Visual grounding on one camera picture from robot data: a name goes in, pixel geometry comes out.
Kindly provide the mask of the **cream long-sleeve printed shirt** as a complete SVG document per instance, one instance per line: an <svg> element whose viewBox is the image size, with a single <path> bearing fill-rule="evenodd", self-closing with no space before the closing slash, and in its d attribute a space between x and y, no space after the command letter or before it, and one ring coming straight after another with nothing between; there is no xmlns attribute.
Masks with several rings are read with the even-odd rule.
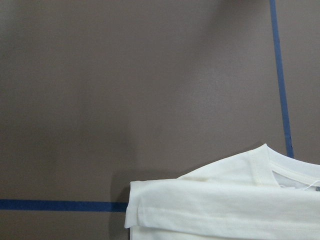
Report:
<svg viewBox="0 0 320 240"><path fill-rule="evenodd" d="M175 179L133 181L132 240L317 240L320 167L266 144Z"/></svg>

